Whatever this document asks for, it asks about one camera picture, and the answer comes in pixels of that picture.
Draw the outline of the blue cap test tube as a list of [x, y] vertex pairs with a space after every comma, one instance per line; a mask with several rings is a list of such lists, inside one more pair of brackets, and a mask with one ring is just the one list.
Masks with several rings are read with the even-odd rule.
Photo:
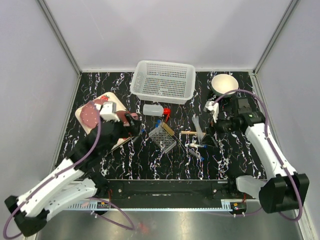
[[161, 125], [162, 121], [161, 120], [157, 120], [155, 127], [158, 128]]
[[203, 158], [199, 153], [197, 153], [196, 151], [194, 151], [193, 149], [188, 148], [187, 151], [188, 151], [189, 154], [193, 155], [193, 156], [196, 157], [198, 160], [200, 160], [200, 161], [203, 161], [203, 160], [204, 160], [204, 158]]
[[196, 144], [196, 143], [190, 143], [188, 146], [193, 148], [207, 148], [207, 145], [205, 144]]
[[144, 132], [145, 132], [145, 130], [144, 130], [144, 129], [141, 129], [140, 132], [138, 133], [138, 135], [135, 136], [135, 137], [132, 139], [132, 142], [135, 143], [135, 142], [139, 139], [139, 137], [140, 137]]

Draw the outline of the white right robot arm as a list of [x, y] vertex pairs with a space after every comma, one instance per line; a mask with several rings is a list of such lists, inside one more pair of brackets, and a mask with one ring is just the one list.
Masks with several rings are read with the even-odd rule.
[[262, 162], [267, 180], [233, 171], [227, 185], [228, 195], [236, 199], [247, 194], [257, 199], [268, 214], [302, 208], [310, 180], [306, 174], [298, 173], [285, 158], [264, 114], [253, 111], [247, 98], [235, 99], [232, 109], [230, 119], [220, 120], [218, 103], [207, 101], [204, 105], [204, 111], [212, 116], [211, 130], [218, 134], [238, 131], [245, 135]]

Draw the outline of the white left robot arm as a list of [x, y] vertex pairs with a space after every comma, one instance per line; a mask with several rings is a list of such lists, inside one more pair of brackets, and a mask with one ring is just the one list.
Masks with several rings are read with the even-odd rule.
[[9, 196], [5, 205], [20, 234], [30, 237], [61, 211], [86, 198], [108, 195], [107, 181], [91, 169], [112, 151], [119, 139], [140, 133], [141, 121], [126, 113], [127, 124], [99, 120], [97, 126], [65, 156], [38, 185], [20, 196]]

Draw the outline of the clear plastic pipettes bundle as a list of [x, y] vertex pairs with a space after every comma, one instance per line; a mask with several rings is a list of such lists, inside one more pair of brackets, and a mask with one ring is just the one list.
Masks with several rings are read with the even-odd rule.
[[200, 145], [204, 145], [204, 138], [206, 136], [206, 133], [203, 132], [201, 126], [200, 126], [200, 122], [199, 122], [199, 117], [197, 115], [193, 115], [192, 116], [192, 122], [195, 126], [195, 130], [196, 130], [196, 136], [198, 138], [198, 143]]

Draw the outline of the translucent pink mug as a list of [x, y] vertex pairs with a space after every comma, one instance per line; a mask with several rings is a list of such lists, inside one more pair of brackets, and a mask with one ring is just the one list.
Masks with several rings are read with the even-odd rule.
[[136, 113], [129, 113], [127, 111], [124, 110], [119, 110], [116, 112], [116, 115], [118, 116], [118, 118], [123, 122], [124, 126], [129, 126], [129, 121], [126, 118], [126, 114], [130, 115], [134, 120], [138, 120], [138, 115]]

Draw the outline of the wooden stick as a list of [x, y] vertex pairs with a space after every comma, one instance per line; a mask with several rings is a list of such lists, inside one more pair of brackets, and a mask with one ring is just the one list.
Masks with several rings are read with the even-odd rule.
[[182, 135], [197, 135], [196, 131], [181, 131]]

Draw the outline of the pink polka dot plate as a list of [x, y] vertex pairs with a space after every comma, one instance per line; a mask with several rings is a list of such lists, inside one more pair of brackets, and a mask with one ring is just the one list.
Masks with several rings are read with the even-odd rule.
[[94, 101], [90, 101], [85, 104], [79, 114], [81, 123], [90, 129], [94, 129], [98, 124], [96, 123], [98, 111], [96, 110], [94, 103]]

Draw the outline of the clear acrylic tube rack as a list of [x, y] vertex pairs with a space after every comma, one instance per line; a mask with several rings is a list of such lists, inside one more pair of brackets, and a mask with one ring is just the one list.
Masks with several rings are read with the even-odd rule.
[[151, 130], [148, 135], [165, 154], [177, 145], [176, 140], [159, 124], [157, 124], [155, 129]]

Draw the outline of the brown bristle tube brush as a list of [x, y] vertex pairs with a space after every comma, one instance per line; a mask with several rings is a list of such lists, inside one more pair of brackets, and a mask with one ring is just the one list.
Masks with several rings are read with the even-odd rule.
[[165, 123], [165, 122], [162, 122], [161, 123], [161, 126], [167, 131], [167, 133], [173, 137], [175, 140], [178, 141], [178, 143], [180, 144], [180, 146], [185, 150], [186, 150], [186, 147], [182, 144], [182, 142], [180, 141], [180, 139], [178, 137], [176, 137], [175, 135], [175, 132]]

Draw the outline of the white wash bottle red cap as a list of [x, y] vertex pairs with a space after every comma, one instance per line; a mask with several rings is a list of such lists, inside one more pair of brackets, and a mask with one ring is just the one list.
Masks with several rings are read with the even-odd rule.
[[146, 116], [169, 116], [171, 114], [171, 110], [169, 108], [162, 107], [161, 105], [156, 104], [145, 104], [142, 109], [142, 113]]

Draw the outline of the cream and green bowl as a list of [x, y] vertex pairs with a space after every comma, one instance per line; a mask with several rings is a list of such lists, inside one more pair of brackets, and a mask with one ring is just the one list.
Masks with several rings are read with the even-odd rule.
[[218, 74], [211, 80], [211, 89], [213, 93], [220, 97], [228, 91], [236, 90], [239, 88], [239, 83], [232, 75]]

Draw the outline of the white perforated plastic basket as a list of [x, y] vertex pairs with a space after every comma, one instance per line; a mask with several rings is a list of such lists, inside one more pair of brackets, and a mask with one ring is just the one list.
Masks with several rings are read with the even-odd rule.
[[193, 98], [195, 83], [193, 65], [141, 60], [133, 73], [130, 92], [143, 101], [184, 105]]

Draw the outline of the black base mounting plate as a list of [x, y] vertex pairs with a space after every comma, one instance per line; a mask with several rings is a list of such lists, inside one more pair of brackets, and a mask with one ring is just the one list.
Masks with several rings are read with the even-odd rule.
[[110, 198], [122, 209], [219, 208], [222, 200], [242, 201], [248, 195], [227, 180], [103, 180], [96, 197]]

